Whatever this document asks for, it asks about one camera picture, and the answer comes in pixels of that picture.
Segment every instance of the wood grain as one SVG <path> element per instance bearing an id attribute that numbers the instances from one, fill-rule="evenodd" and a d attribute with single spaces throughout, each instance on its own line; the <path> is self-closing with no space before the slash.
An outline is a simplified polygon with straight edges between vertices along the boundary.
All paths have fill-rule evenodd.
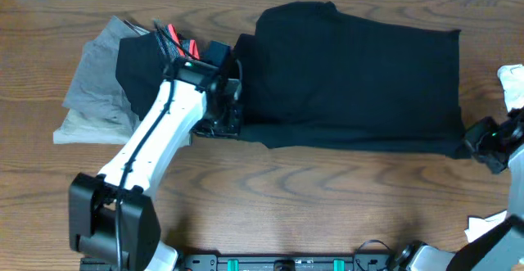
<path id="1" fill-rule="evenodd" d="M 261 12 L 295 0 L 2 0 L 0 3 L 0 269 L 73 270 L 67 188 L 119 149 L 52 145 L 82 46 L 117 15 L 173 22 L 197 39 L 234 44 Z M 331 0 L 339 10 L 425 29 L 461 29 L 463 120 L 504 118 L 496 70 L 521 63 L 524 0 Z M 437 155 L 268 150 L 197 138 L 168 168 L 156 210 L 181 249 L 224 254 L 351 252 L 376 238 L 466 243 L 468 215 L 505 209 L 509 174 Z"/>

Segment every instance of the pile of clothes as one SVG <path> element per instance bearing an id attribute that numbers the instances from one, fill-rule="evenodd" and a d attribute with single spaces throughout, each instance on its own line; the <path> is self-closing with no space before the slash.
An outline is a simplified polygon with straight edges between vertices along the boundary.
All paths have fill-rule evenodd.
<path id="1" fill-rule="evenodd" d="M 165 28 L 198 56 L 194 41 Z M 156 98 L 161 34 L 113 17 L 84 53 L 55 143 L 126 143 Z M 459 107 L 459 30 L 387 25 L 331 2 L 266 10 L 233 49 L 242 63 L 238 140 L 469 157 Z"/>

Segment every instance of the wooden tabletop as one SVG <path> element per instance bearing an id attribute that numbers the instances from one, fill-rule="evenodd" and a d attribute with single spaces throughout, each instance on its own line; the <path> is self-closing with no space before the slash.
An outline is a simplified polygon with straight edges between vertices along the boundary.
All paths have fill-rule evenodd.
<path id="1" fill-rule="evenodd" d="M 201 47 L 234 45 L 264 9 L 291 1 L 0 0 L 0 269 L 78 269 L 68 187 L 120 147 L 53 145 L 52 132 L 82 46 L 111 16 L 172 22 Z M 461 29 L 464 123 L 504 119 L 496 73 L 524 61 L 524 0 L 319 1 L 386 23 Z M 368 239 L 418 239 L 456 251 L 467 216 L 505 209 L 509 184 L 509 172 L 494 176 L 473 160 L 197 138 L 169 166 L 156 211 L 163 238 L 181 250 L 344 253 Z"/>

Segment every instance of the gray cloth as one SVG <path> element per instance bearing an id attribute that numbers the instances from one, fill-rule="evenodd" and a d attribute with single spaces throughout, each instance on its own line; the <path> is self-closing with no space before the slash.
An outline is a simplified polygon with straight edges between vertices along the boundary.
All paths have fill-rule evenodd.
<path id="1" fill-rule="evenodd" d="M 115 70 L 120 39 L 138 35 L 137 30 L 113 16 L 100 35 L 84 45 L 82 60 L 63 106 L 87 117 L 122 124 L 132 134 L 138 126 L 138 117 L 131 111 Z"/>

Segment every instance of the wooden table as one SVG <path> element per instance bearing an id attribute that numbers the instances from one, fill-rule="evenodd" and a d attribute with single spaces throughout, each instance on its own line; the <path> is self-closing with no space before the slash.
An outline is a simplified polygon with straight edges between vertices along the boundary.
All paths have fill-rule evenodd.
<path id="1" fill-rule="evenodd" d="M 204 46 L 234 45 L 261 12 L 295 0 L 0 0 L 0 269 L 74 270 L 67 189 L 120 149 L 53 145 L 82 46 L 111 16 L 158 17 Z M 462 29 L 463 120 L 503 120 L 502 65 L 524 60 L 524 0 L 331 0 L 339 10 L 424 29 Z M 168 168 L 156 202 L 163 238 L 223 254 L 351 252 L 368 239 L 455 251 L 468 215 L 507 206 L 509 173 L 437 155 L 268 150 L 197 138 Z"/>

